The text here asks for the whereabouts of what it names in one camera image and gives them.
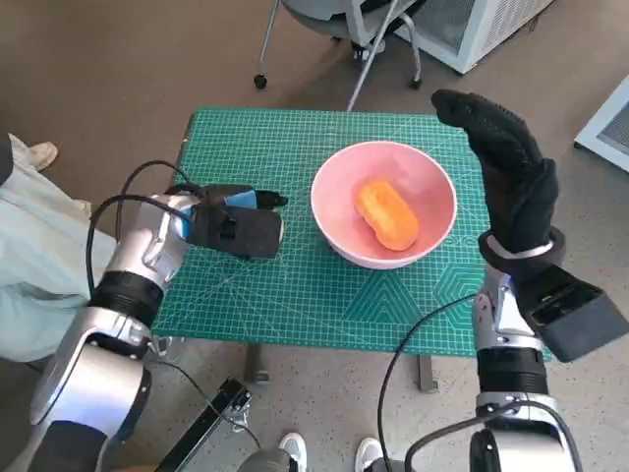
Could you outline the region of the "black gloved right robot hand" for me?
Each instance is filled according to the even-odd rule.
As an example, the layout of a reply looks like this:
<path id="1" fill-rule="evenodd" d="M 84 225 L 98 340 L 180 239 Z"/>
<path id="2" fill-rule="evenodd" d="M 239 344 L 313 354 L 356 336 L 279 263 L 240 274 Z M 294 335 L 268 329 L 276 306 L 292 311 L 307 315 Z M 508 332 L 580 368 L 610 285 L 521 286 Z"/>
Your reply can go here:
<path id="1" fill-rule="evenodd" d="M 462 129 L 478 158 L 490 233 L 511 254 L 545 246 L 559 187 L 555 162 L 543 156 L 526 122 L 475 93 L 439 89 L 439 121 Z"/>

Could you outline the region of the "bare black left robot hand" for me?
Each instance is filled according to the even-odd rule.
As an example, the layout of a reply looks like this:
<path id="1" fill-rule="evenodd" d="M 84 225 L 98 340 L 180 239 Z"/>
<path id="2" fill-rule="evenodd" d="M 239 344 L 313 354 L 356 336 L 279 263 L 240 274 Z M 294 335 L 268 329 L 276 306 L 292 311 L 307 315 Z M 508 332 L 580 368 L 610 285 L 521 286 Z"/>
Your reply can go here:
<path id="1" fill-rule="evenodd" d="M 288 204 L 287 197 L 278 192 L 257 190 L 249 185 L 210 184 L 200 189 L 204 198 L 213 205 L 249 209 L 276 209 Z"/>

